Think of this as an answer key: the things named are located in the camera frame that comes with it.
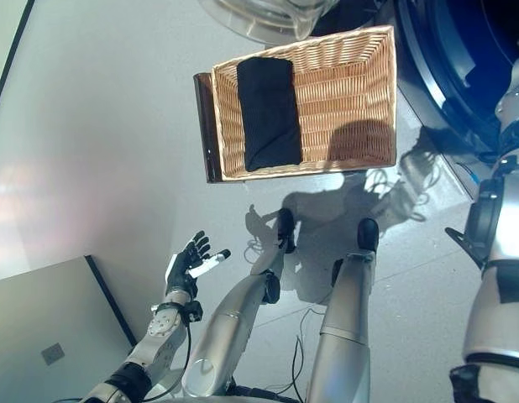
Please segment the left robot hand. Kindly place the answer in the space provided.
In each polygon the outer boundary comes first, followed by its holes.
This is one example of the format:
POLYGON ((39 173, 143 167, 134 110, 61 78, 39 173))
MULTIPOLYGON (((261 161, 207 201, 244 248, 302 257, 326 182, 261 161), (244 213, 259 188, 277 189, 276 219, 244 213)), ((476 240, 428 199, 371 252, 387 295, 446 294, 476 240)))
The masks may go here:
POLYGON ((165 272, 165 295, 183 291, 197 297, 197 278, 214 269, 231 256, 228 249, 209 254, 210 239, 204 231, 196 233, 180 252, 170 257, 165 272))

